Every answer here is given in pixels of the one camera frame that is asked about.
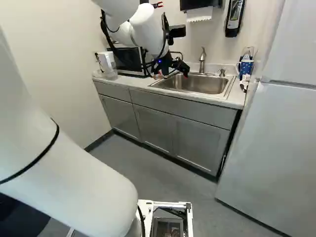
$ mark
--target cabinet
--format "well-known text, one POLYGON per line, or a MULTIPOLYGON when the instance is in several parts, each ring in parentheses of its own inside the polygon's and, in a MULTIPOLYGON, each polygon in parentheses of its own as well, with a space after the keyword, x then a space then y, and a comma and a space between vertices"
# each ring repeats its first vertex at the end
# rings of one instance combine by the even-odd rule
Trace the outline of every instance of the cabinet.
POLYGON ((175 120, 172 115, 134 105, 141 141, 160 151, 173 153, 173 129, 175 120))
POLYGON ((230 132, 180 117, 174 129, 175 156, 216 176, 230 132))
POLYGON ((96 87, 112 128, 217 175, 237 110, 100 82, 96 87))
POLYGON ((133 109, 133 104, 99 95, 111 127, 139 140, 139 130, 133 109))

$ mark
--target paper towel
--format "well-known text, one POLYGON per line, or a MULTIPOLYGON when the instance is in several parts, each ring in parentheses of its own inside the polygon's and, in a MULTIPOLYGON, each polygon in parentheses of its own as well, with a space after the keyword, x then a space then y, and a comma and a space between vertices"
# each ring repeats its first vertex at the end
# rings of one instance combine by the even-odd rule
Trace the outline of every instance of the paper towel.
POLYGON ((212 19, 213 6, 187 10, 187 22, 208 21, 212 19))

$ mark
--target white countertop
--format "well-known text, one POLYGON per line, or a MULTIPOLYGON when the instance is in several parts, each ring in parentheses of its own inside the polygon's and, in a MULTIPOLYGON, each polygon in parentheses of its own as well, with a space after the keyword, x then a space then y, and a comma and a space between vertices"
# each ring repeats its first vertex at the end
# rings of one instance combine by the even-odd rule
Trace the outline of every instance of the white countertop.
POLYGON ((129 77, 129 76, 121 76, 119 75, 115 80, 108 80, 108 79, 99 79, 93 78, 94 81, 98 81, 101 83, 106 84, 113 84, 113 85, 121 85, 124 87, 129 87, 132 89, 137 89, 141 91, 152 92, 161 95, 168 95, 176 98, 182 98, 187 100, 193 100, 198 102, 204 102, 207 104, 212 105, 219 105, 234 109, 242 110, 246 93, 243 93, 239 86, 238 78, 235 79, 232 89, 227 97, 227 99, 221 99, 212 97, 211 95, 201 94, 201 93, 192 93, 192 92, 182 92, 182 91, 174 91, 174 90, 167 90, 155 87, 149 87, 150 84, 157 82, 153 78, 136 78, 136 77, 129 77))

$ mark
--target white refrigerator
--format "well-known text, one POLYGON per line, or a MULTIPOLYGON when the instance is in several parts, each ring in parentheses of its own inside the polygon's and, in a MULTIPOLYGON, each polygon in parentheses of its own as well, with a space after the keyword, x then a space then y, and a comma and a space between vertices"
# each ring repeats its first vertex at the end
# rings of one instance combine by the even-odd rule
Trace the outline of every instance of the white refrigerator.
POLYGON ((316 1, 285 0, 216 198, 293 237, 316 236, 316 1))

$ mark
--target white wall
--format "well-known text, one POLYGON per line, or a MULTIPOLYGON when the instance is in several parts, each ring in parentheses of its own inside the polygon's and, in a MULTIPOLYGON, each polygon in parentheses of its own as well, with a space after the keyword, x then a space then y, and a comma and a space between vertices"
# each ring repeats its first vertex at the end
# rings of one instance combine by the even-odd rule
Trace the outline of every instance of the white wall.
MULTIPOLYGON (((175 39, 170 49, 182 51, 187 62, 198 62, 201 46, 204 46, 207 63, 236 63, 245 46, 255 46, 260 49, 266 44, 269 34, 265 34, 265 30, 278 1, 280 0, 247 0, 241 32, 236 38, 226 38, 224 26, 229 2, 226 0, 225 9, 213 8, 211 21, 187 23, 187 36, 175 39)), ((165 7, 156 9, 155 14, 159 17, 165 11, 170 25, 185 24, 186 14, 180 11, 179 2, 179 0, 164 0, 165 7)), ((257 59, 260 59, 261 52, 262 50, 258 52, 257 59)))
POLYGON ((111 127, 91 80, 104 50, 90 0, 2 0, 0 24, 21 76, 42 108, 81 147, 111 127))

